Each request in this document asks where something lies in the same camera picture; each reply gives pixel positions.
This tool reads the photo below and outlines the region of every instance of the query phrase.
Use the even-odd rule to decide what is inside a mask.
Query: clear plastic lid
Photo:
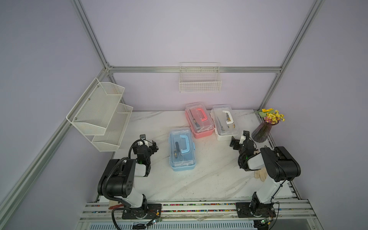
[[[230,105],[216,105],[211,110],[217,133],[220,136],[239,134],[239,126],[233,117]]]
[[[202,102],[187,105],[185,112],[195,133],[206,132],[208,130],[213,131],[215,124]]]
[[[195,164],[194,143],[189,128],[175,128],[170,131],[170,164],[172,167]]]

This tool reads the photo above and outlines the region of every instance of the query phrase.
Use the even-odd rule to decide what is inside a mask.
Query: white marble tabletop
[[[233,110],[234,119],[243,130],[252,132],[258,125],[253,110]],[[128,156],[131,144],[145,134],[154,140],[159,150],[151,156],[151,172],[148,177],[135,177],[134,187],[146,195],[148,201],[224,201],[246,200],[257,191],[262,181],[254,178],[253,171],[238,166],[239,152],[233,150],[230,141],[218,141],[215,132],[211,136],[195,139],[197,164],[193,170],[173,171],[169,165],[169,133],[173,128],[189,127],[184,111],[133,112],[120,149],[114,158]],[[268,141],[256,143],[268,146]],[[280,189],[276,198],[292,197],[288,186]]]

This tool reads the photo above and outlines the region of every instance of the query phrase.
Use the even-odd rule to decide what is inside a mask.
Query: lavender wall
[[[313,0],[83,0],[113,66],[280,66]],[[202,101],[255,109],[274,74],[221,74],[220,93],[180,93],[178,74],[115,74],[134,110],[182,110]]]
[[[69,0],[0,7],[0,202],[102,66]],[[6,227],[75,229],[110,154],[74,128]]]
[[[115,73],[117,84],[125,87],[124,101],[139,110],[184,110],[194,102],[207,109],[230,104],[232,109],[255,109],[261,104],[274,73],[221,73],[219,93],[180,93],[179,74]]]
[[[280,66],[313,0],[83,0],[113,66]]]
[[[267,107],[325,230],[366,229],[368,2],[326,0]]]

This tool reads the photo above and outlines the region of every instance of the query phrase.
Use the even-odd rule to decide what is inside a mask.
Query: flower vase
[[[270,134],[272,126],[277,125],[278,123],[279,122],[276,124],[270,124],[263,120],[262,123],[259,124],[259,126],[252,132],[253,140],[258,143],[262,143],[267,140],[267,136]]]

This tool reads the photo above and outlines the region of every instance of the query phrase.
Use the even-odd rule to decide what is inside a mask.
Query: blue handle
[[[184,138],[185,139],[185,142],[187,144],[187,149],[186,150],[181,150],[181,154],[188,153],[190,151],[188,137],[186,135],[180,135],[180,137],[181,138]]]

